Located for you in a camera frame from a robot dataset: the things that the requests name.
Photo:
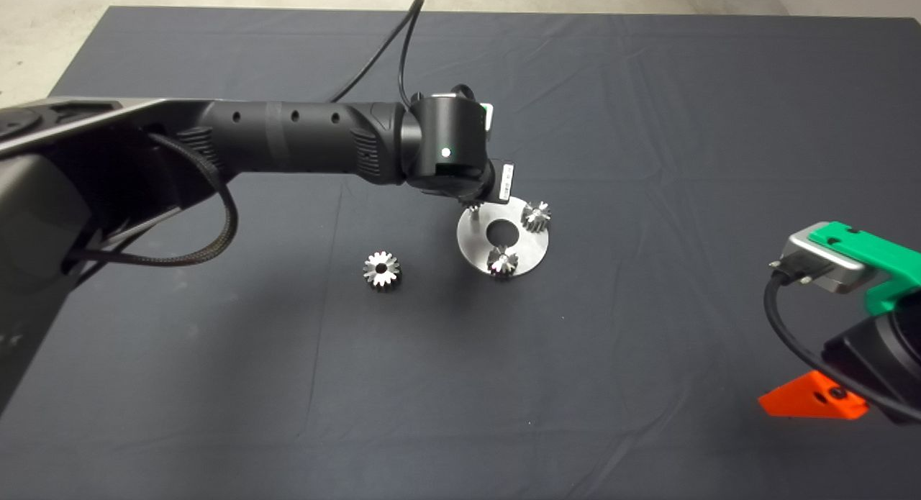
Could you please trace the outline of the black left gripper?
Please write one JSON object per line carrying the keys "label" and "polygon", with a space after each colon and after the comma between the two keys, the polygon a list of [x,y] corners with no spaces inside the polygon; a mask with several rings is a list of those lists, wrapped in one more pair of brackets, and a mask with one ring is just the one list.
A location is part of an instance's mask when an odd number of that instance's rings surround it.
{"label": "black left gripper", "polygon": [[486,172],[478,188],[461,195],[458,201],[464,207],[478,207],[484,203],[506,204],[511,199],[515,169],[512,161],[487,161]]}

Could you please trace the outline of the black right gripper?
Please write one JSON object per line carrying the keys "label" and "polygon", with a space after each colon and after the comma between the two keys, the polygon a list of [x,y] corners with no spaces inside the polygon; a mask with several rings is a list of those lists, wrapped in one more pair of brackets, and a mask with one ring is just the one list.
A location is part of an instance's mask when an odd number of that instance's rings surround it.
{"label": "black right gripper", "polygon": [[891,311],[866,317],[825,343],[822,361],[836,378],[812,370],[758,403],[770,416],[823,420],[858,420],[870,404],[893,422],[919,422],[919,334],[920,296],[913,291]]}

